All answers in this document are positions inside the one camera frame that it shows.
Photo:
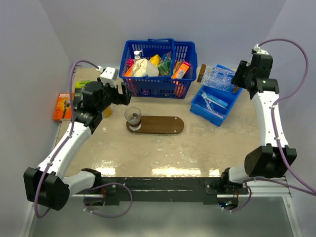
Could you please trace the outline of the clear plastic cup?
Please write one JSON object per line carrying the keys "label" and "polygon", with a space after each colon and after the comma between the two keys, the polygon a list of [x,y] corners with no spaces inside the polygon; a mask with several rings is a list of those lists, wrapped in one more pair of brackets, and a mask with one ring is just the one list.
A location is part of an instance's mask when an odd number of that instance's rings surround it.
{"label": "clear plastic cup", "polygon": [[128,108],[124,113],[124,117],[127,121],[127,126],[133,131],[140,129],[141,116],[142,116],[142,113],[140,109],[136,107]]}

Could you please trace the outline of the clear acrylic toothbrush holder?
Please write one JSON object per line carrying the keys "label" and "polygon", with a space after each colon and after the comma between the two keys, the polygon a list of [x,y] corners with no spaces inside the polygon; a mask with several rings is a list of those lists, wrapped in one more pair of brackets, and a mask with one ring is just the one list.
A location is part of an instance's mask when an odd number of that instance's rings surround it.
{"label": "clear acrylic toothbrush holder", "polygon": [[197,82],[225,92],[236,93],[239,88],[231,83],[235,71],[222,65],[209,66],[202,64]]}

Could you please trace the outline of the blue toothpaste tube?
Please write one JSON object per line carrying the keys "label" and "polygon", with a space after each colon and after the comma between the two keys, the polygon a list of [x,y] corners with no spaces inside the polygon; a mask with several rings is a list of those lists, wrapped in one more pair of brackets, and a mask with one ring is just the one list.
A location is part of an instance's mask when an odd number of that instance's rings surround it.
{"label": "blue toothpaste tube", "polygon": [[211,103],[217,104],[218,106],[220,106],[222,108],[227,108],[227,106],[228,106],[228,103],[224,102],[223,100],[221,100],[213,95],[210,95],[207,93],[204,93],[203,95],[204,95],[206,100],[210,101]]}

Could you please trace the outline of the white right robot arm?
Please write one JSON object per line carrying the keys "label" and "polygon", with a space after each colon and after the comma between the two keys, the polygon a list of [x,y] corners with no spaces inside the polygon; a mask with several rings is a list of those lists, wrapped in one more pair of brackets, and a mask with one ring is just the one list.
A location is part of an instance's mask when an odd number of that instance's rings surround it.
{"label": "white right robot arm", "polygon": [[285,138],[280,120],[278,105],[279,86],[276,79],[270,78],[273,58],[267,53],[252,53],[250,62],[241,61],[232,79],[232,84],[244,88],[255,107],[259,123],[259,146],[246,155],[244,163],[226,168],[212,187],[231,194],[242,187],[250,178],[281,178],[297,157]]}

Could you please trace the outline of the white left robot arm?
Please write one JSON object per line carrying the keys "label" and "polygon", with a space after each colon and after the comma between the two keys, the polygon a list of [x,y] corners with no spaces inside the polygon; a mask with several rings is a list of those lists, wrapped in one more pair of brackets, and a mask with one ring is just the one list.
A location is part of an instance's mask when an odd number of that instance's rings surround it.
{"label": "white left robot arm", "polygon": [[85,85],[81,100],[75,106],[74,121],[48,157],[36,168],[27,168],[23,174],[28,201],[50,209],[62,209],[69,197],[88,190],[96,194],[102,189],[101,173],[84,168],[78,174],[66,177],[65,172],[80,147],[94,133],[102,121],[102,112],[111,104],[128,105],[132,93],[125,82],[122,93],[117,86],[92,81]]}

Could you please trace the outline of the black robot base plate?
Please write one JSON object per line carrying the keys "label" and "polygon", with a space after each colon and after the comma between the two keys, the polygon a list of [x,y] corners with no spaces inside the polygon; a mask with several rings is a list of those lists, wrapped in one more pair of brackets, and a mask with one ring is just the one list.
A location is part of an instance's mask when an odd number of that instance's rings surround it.
{"label": "black robot base plate", "polygon": [[[202,202],[217,204],[219,195],[247,195],[241,184],[221,184],[219,177],[102,177],[101,184],[109,184],[106,205],[118,205],[121,201],[133,202]],[[122,185],[132,193],[132,198]]]}

